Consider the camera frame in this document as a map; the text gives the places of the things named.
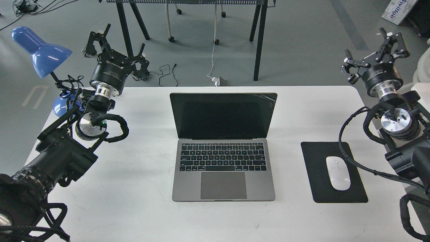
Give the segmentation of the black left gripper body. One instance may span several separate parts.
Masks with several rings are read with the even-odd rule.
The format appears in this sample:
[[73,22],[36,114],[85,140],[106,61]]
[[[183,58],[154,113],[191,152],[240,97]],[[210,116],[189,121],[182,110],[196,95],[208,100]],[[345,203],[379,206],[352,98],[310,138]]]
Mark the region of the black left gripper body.
[[103,51],[98,54],[98,64],[91,77],[90,85],[97,88],[99,84],[111,86],[113,96],[121,95],[125,81],[134,66],[126,63],[126,56],[117,51]]

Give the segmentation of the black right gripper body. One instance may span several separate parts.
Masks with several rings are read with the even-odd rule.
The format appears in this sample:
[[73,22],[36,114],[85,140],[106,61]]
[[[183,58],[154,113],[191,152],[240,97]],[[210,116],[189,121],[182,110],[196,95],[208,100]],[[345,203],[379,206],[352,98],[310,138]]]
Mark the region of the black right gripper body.
[[370,97],[382,98],[395,94],[403,86],[403,80],[394,63],[381,63],[369,68],[361,79]]

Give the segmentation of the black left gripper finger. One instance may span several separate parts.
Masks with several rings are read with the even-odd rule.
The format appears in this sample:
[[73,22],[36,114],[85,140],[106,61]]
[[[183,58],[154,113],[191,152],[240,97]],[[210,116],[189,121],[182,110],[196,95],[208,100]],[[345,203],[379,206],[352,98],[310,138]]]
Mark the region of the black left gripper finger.
[[95,57],[97,54],[97,51],[94,46],[94,42],[98,42],[101,47],[102,52],[107,52],[109,57],[112,58],[113,54],[111,52],[113,51],[110,47],[110,44],[108,43],[106,39],[106,35],[109,32],[109,29],[111,27],[111,24],[107,24],[106,29],[103,33],[100,32],[91,32],[87,41],[87,44],[85,48],[83,49],[83,55],[84,57],[90,58]]
[[127,64],[132,67],[131,75],[135,81],[146,81],[149,76],[147,69],[149,61],[146,60],[143,54],[144,48],[145,44],[142,44],[138,55],[127,59]]

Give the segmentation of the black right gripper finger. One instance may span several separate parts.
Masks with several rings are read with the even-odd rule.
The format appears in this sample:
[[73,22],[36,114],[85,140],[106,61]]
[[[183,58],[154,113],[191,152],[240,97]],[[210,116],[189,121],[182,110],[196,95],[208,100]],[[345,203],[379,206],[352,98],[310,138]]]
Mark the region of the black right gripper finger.
[[373,57],[376,63],[394,63],[399,58],[410,57],[400,32],[388,35],[384,28],[380,28],[380,33],[384,37],[384,41]]
[[371,67],[371,65],[364,60],[354,60],[348,49],[345,50],[345,55],[346,58],[344,59],[344,63],[340,67],[340,70],[350,84],[355,84],[359,78],[361,78],[363,73]]

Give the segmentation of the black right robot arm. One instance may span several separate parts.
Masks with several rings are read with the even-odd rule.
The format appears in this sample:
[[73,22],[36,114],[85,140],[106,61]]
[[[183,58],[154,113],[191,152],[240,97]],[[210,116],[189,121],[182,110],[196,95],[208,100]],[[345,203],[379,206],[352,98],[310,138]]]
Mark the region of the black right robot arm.
[[[340,68],[345,79],[352,85],[361,79],[367,95],[378,98],[378,103],[372,108],[364,106],[358,109],[345,121],[338,145],[345,160],[355,167],[415,186],[429,196],[429,111],[419,103],[417,91],[398,93],[403,80],[394,63],[410,56],[402,34],[388,34],[383,28],[380,32],[384,39],[380,48],[362,60],[354,60],[351,52],[345,50],[346,58]],[[363,122],[364,133],[370,140],[388,147],[385,159],[396,174],[365,167],[344,151],[341,139],[345,127],[364,112],[367,114]]]

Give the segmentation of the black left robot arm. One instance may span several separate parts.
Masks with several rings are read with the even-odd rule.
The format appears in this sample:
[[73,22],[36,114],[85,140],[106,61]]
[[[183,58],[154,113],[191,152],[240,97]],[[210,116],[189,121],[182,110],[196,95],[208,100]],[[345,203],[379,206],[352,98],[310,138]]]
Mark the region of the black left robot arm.
[[31,54],[37,75],[54,78],[62,91],[62,110],[53,108],[58,119],[37,137],[37,157],[14,176],[1,174],[2,242],[44,242],[53,235],[69,242],[60,226],[68,208],[49,203],[48,194],[57,184],[66,187],[81,178],[98,159],[94,152],[102,142],[127,138],[125,119],[109,113],[115,106],[112,98],[122,94],[129,76],[145,80],[149,61],[143,54],[144,43],[136,56],[112,49],[106,40],[109,28],[91,32],[83,49],[85,57],[97,56],[90,80],[93,90],[81,88],[82,76],[59,80],[54,74],[71,55],[69,49],[46,43],[28,27],[12,31],[12,40]]

